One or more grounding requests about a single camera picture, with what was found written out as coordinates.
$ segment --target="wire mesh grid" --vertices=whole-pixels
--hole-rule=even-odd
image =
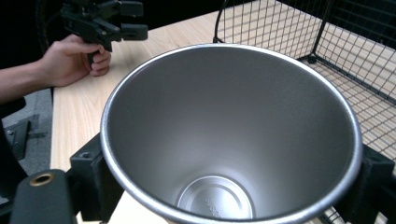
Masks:
[[[363,143],[396,161],[396,1],[226,0],[214,42],[273,50],[312,67],[347,98]],[[312,222],[344,223],[334,209]]]

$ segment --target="black clamp holder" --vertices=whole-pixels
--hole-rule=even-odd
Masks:
[[[123,16],[143,16],[143,5],[135,1],[66,0],[61,9],[64,27],[88,43],[102,45],[112,51],[111,41],[145,40],[145,24],[120,22]]]

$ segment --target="stainless steel cup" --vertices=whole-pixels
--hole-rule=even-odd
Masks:
[[[361,164],[358,121],[324,77],[254,47],[160,55],[113,91],[103,151],[120,184],[177,223],[303,222]]]

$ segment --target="hand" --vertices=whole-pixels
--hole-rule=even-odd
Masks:
[[[89,64],[87,53],[98,51]],[[103,46],[84,43],[82,38],[70,35],[54,42],[37,64],[42,80],[48,86],[62,87],[91,74],[95,77],[108,72],[111,54]]]

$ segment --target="screw hole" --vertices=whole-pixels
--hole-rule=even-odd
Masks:
[[[40,187],[40,186],[46,185],[49,182],[51,182],[54,177],[55,177],[55,175],[52,173],[38,175],[35,178],[33,178],[32,180],[30,180],[30,185],[33,187]]]

